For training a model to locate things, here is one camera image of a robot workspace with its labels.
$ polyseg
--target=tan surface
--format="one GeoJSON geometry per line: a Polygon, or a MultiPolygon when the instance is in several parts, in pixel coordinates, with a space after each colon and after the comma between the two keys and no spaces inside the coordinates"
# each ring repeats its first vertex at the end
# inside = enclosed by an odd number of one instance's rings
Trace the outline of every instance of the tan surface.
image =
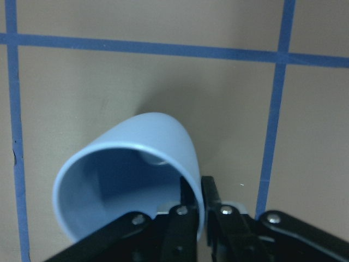
{"type": "Polygon", "coordinates": [[[272,64],[38,47],[21,47],[20,60],[32,261],[69,243],[51,207],[59,168],[101,133],[142,112],[181,121],[202,175],[216,177],[223,199],[241,201],[254,213],[272,64]]]}
{"type": "Polygon", "coordinates": [[[289,66],[268,209],[349,241],[349,69],[289,66]]]}
{"type": "Polygon", "coordinates": [[[0,261],[20,261],[7,75],[7,50],[0,45],[0,261]]]}
{"type": "Polygon", "coordinates": [[[0,33],[6,32],[5,0],[0,0],[0,33]]]}
{"type": "Polygon", "coordinates": [[[280,0],[17,1],[20,33],[276,50],[280,0]]]}
{"type": "Polygon", "coordinates": [[[349,57],[347,0],[297,1],[290,52],[349,57]]]}

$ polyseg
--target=cup rim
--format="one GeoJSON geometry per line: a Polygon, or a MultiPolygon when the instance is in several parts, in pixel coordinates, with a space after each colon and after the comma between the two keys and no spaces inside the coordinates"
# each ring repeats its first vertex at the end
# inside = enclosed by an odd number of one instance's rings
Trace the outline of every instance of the cup rim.
{"type": "Polygon", "coordinates": [[[66,233],[68,238],[70,238],[74,242],[79,240],[76,236],[74,236],[73,232],[66,225],[62,217],[62,211],[59,207],[59,189],[61,187],[64,175],[69,170],[69,168],[81,158],[94,152],[109,150],[109,149],[130,149],[130,150],[138,150],[138,151],[152,154],[156,157],[166,160],[180,174],[182,174],[182,176],[186,179],[186,181],[190,185],[196,198],[198,213],[199,213],[199,223],[197,228],[197,239],[199,240],[203,230],[203,226],[204,226],[204,204],[203,204],[203,197],[201,192],[201,183],[199,182],[199,185],[197,185],[195,178],[192,175],[190,175],[190,172],[184,166],[182,166],[180,162],[177,161],[175,158],[172,158],[168,154],[162,151],[159,151],[156,148],[153,148],[151,146],[147,146],[144,144],[137,144],[130,141],[114,141],[114,142],[109,141],[109,142],[99,142],[97,144],[92,143],[90,145],[87,145],[77,153],[75,153],[73,156],[71,156],[61,167],[53,184],[52,206],[53,206],[53,212],[55,213],[55,216],[56,216],[56,220],[60,225],[60,227],[63,229],[63,231],[66,233]]]}

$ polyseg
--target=metal bolt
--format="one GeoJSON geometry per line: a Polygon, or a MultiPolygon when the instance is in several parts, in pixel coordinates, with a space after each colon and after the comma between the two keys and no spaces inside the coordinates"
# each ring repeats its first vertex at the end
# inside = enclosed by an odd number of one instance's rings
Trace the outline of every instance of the metal bolt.
{"type": "Polygon", "coordinates": [[[281,222],[281,218],[278,214],[269,214],[267,216],[267,221],[272,224],[279,224],[281,222]]]}
{"type": "Polygon", "coordinates": [[[188,213],[188,209],[186,208],[186,206],[180,206],[179,208],[177,208],[176,212],[179,215],[186,215],[188,213]]]}
{"type": "Polygon", "coordinates": [[[132,224],[133,225],[140,225],[140,224],[143,224],[145,222],[145,218],[142,214],[139,214],[137,216],[135,216],[133,219],[132,219],[132,224]]]}
{"type": "Polygon", "coordinates": [[[175,256],[179,256],[181,253],[183,252],[183,247],[182,246],[178,246],[173,250],[173,254],[175,256]]]}
{"type": "Polygon", "coordinates": [[[222,206],[220,208],[220,212],[224,215],[230,215],[233,212],[233,209],[231,206],[222,206]]]}

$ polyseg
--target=screw head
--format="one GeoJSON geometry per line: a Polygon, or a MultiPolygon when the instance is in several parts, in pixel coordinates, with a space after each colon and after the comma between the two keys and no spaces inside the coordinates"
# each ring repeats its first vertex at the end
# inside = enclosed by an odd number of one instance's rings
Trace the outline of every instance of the screw head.
{"type": "Polygon", "coordinates": [[[186,215],[188,213],[188,209],[186,206],[180,206],[179,208],[177,208],[176,212],[179,215],[186,215]]]}
{"type": "Polygon", "coordinates": [[[267,221],[272,224],[279,224],[281,222],[281,218],[278,214],[271,213],[267,216],[267,221]]]}
{"type": "Polygon", "coordinates": [[[132,224],[133,225],[140,225],[140,224],[143,224],[145,222],[145,218],[142,214],[139,214],[137,216],[135,216],[133,219],[132,219],[132,224]]]}
{"type": "Polygon", "coordinates": [[[220,208],[220,212],[224,215],[230,215],[233,212],[233,209],[231,206],[222,206],[220,208]]]}
{"type": "Polygon", "coordinates": [[[172,252],[175,256],[179,256],[183,252],[183,247],[182,246],[175,247],[175,249],[172,252]]]}

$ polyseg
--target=blue tape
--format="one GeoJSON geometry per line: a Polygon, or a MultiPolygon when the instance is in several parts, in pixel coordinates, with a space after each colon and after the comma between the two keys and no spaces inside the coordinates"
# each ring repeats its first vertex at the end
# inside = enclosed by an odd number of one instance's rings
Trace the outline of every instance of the blue tape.
{"type": "MultiPolygon", "coordinates": [[[[294,16],[295,0],[285,0],[282,12],[278,54],[285,60],[289,58],[288,49],[290,47],[292,24],[294,16]]],[[[258,189],[256,218],[264,213],[268,201],[269,183],[272,174],[276,134],[278,132],[279,113],[281,107],[282,90],[284,88],[286,74],[286,63],[275,65],[272,97],[270,99],[269,117],[267,125],[266,142],[262,161],[260,185],[258,189]]]]}
{"type": "Polygon", "coordinates": [[[0,44],[216,58],[263,63],[296,64],[302,66],[349,68],[349,57],[307,55],[302,53],[283,53],[209,46],[5,33],[0,33],[0,44]]]}
{"type": "MultiPolygon", "coordinates": [[[[7,33],[15,34],[17,33],[16,1],[6,0],[5,9],[7,33]]],[[[26,184],[23,161],[18,47],[16,44],[7,44],[11,129],[13,139],[12,145],[16,158],[14,165],[14,180],[21,259],[22,262],[30,262],[26,184]]]]}
{"type": "Polygon", "coordinates": [[[5,0],[6,32],[17,33],[17,6],[15,0],[5,0]]]}
{"type": "Polygon", "coordinates": [[[296,0],[285,0],[282,12],[278,52],[288,52],[291,42],[291,32],[296,0]]]}
{"type": "Polygon", "coordinates": [[[270,51],[243,50],[193,45],[161,44],[138,41],[55,37],[47,35],[18,34],[16,36],[13,36],[12,39],[9,40],[15,41],[18,45],[24,46],[44,46],[83,50],[146,53],[152,55],[233,59],[270,63],[275,62],[277,55],[275,52],[270,51]]]}
{"type": "Polygon", "coordinates": [[[272,97],[270,99],[269,118],[267,125],[266,142],[264,145],[261,178],[257,197],[256,218],[258,218],[262,213],[264,213],[267,206],[269,183],[270,176],[272,174],[276,134],[278,132],[279,113],[281,107],[285,74],[286,65],[276,64],[272,97]]]}

